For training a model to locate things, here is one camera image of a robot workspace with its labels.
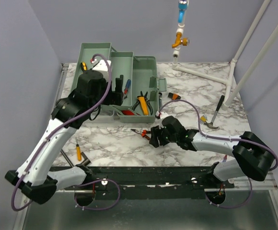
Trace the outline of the orange box cutter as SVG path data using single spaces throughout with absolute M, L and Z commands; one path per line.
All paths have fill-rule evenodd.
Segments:
M 137 97 L 137 102 L 139 103 L 139 105 L 141 106 L 141 109 L 143 111 L 144 115 L 148 115 L 149 111 L 148 111 L 148 106 L 147 106 L 147 100 L 144 96 L 139 96 Z

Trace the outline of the yellow black screwdriver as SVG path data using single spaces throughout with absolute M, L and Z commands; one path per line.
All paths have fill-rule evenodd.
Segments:
M 81 63 L 80 63 L 80 67 L 81 67 L 82 72 L 85 72 L 85 71 L 88 70 L 87 65 L 86 65 L 85 62 L 81 62 Z

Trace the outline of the blue handle screwdriver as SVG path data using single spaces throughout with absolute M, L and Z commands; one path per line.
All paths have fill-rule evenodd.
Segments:
M 131 86 L 131 79 L 128 79 L 126 82 L 126 85 L 125 85 L 123 99 L 127 98 L 127 92 L 129 90 L 130 86 Z

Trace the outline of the orange long nose pliers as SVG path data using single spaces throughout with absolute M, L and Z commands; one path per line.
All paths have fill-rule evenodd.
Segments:
M 148 134 L 151 134 L 151 131 L 149 130 L 142 130 L 142 131 L 139 131 L 139 130 L 136 130 L 136 129 L 131 129 L 133 132 L 137 133 L 137 134 L 140 134 L 143 138 L 147 139 L 147 140 L 150 140 L 151 138 L 148 136 Z

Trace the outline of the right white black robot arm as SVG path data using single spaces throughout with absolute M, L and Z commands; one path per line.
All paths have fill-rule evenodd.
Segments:
M 223 181 L 243 176 L 263 181 L 276 159 L 267 150 L 267 145 L 252 132 L 246 131 L 232 138 L 204 136 L 198 129 L 186 129 L 171 115 L 161 119 L 160 125 L 151 128 L 149 143 L 155 148 L 175 143 L 183 150 L 210 151 L 233 157 L 231 161 L 212 165 L 206 182 L 213 188 Z

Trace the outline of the green tool box clear lid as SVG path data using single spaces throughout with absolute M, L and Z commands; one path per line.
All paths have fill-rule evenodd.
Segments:
M 111 123 L 120 120 L 122 123 L 153 123 L 155 113 L 159 109 L 159 93 L 167 90 L 167 81 L 157 74 L 156 59 L 153 56 L 136 56 L 133 52 L 119 52 L 111 43 L 82 43 L 78 64 L 85 62 L 89 69 L 93 68 L 90 60 L 94 54 L 102 54 L 108 60 L 112 69 L 112 90 L 116 83 L 123 78 L 122 90 L 129 82 L 128 91 L 122 93 L 126 96 L 121 105 L 102 105 L 96 123 Z M 150 102 L 152 110 L 145 115 L 142 107 L 133 106 L 137 97 L 145 95 Z

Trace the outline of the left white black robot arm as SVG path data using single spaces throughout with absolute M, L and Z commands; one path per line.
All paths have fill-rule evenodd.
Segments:
M 50 169 L 66 142 L 100 107 L 107 91 L 108 81 L 102 73 L 87 70 L 80 75 L 77 87 L 56 102 L 48 126 L 29 158 L 17 170 L 9 170 L 5 179 L 40 205 L 57 190 L 71 186 L 89 188 L 96 175 L 86 166 L 79 164 L 57 172 Z

